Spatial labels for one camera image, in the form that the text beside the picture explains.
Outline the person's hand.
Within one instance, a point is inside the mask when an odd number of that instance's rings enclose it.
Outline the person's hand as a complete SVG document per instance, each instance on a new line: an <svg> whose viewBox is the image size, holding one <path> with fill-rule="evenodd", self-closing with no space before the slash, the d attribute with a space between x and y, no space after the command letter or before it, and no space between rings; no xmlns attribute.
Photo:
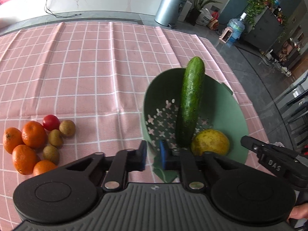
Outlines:
<svg viewBox="0 0 308 231"><path fill-rule="evenodd" d="M308 219L308 203L295 206L289 215L289 218L287 220L288 223L291 218L292 219Z"/></svg>

